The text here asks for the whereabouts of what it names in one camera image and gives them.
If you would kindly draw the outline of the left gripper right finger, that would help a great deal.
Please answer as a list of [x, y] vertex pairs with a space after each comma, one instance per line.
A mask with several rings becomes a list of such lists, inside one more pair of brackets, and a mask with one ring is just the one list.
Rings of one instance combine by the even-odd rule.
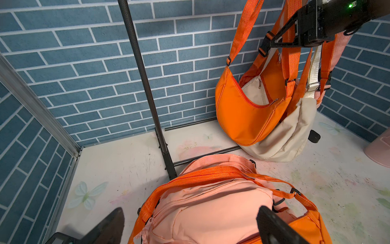
[[266, 206], [259, 209], [257, 226], [263, 244], [309, 244]]

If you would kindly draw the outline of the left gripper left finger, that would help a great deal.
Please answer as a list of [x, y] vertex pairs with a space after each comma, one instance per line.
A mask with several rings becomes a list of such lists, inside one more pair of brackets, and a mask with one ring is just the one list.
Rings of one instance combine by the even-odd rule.
[[116, 208], [86, 236], [83, 244], [120, 244], [125, 227], [125, 216], [121, 207]]

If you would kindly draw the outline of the orange sling bag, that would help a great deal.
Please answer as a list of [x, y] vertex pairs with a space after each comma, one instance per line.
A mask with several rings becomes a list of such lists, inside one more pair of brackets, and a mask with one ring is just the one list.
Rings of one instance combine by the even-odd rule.
[[[277, 32], [304, 5], [287, 1], [271, 32]], [[255, 25], [262, 1], [248, 1], [243, 10], [226, 68], [216, 86], [216, 114], [224, 132], [238, 145], [250, 146], [264, 140], [286, 117], [290, 101], [297, 90], [309, 56], [315, 47], [271, 48], [236, 80], [230, 65], [247, 42]], [[283, 35], [281, 42], [292, 42], [294, 26]]]
[[158, 187], [140, 209], [129, 243], [263, 244], [261, 207], [310, 244], [331, 237], [316, 206], [303, 194], [263, 184], [267, 176], [217, 166], [181, 175]]

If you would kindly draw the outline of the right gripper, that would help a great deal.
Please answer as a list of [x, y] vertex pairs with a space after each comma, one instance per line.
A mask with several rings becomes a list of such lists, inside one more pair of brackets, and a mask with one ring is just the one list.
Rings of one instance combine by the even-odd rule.
[[[276, 35], [268, 31], [258, 51], [266, 58], [271, 48], [315, 47], [333, 41], [338, 33], [350, 36], [365, 23], [389, 13], [388, 0], [309, 1]], [[293, 26], [293, 41], [281, 42], [283, 35]]]

